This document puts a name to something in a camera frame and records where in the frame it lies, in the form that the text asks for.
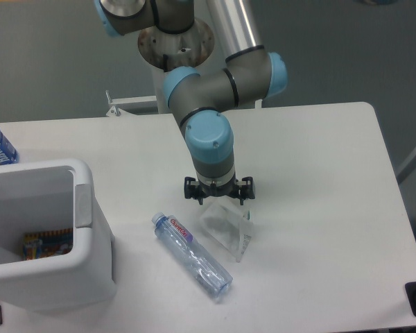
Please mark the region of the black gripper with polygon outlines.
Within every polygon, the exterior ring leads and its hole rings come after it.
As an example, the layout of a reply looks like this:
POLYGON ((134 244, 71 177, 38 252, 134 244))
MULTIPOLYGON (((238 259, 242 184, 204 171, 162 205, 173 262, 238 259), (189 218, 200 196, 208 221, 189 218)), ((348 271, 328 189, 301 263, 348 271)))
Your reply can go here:
POLYGON ((197 173, 197 178, 184 178, 184 197, 194 199, 200 205, 207 197, 229 196, 239 200, 241 205, 246 200, 256 198, 255 183, 253 177, 236 179, 236 173, 227 173, 219 178, 208 178, 197 173))

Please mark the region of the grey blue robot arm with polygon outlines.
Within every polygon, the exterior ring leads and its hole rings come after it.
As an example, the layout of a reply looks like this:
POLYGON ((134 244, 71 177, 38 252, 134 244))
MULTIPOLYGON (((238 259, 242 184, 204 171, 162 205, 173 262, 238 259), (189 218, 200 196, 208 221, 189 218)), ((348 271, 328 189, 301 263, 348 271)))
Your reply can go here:
POLYGON ((236 177, 224 113, 282 92, 288 74, 281 56, 265 50, 250 2, 208 1, 211 26, 196 18, 193 1, 94 5, 109 35, 138 33, 144 60, 164 73, 157 100, 174 116, 196 170, 184 181, 185 197, 253 199, 254 180, 236 177))

